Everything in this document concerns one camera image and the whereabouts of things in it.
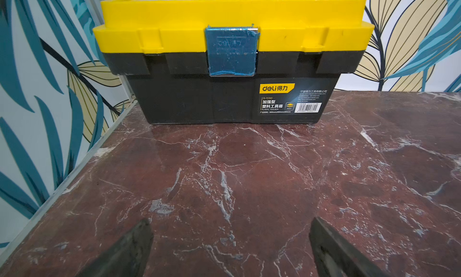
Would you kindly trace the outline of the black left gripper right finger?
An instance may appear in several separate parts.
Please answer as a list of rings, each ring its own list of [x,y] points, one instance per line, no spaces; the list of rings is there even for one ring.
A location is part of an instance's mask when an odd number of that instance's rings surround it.
[[[311,222],[309,240],[320,277],[387,275],[320,217]]]

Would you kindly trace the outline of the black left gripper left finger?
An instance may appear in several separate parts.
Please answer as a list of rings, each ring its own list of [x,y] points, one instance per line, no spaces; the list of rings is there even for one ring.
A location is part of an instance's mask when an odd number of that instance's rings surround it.
[[[109,249],[82,269],[78,277],[142,277],[154,234],[149,220],[140,220]]]

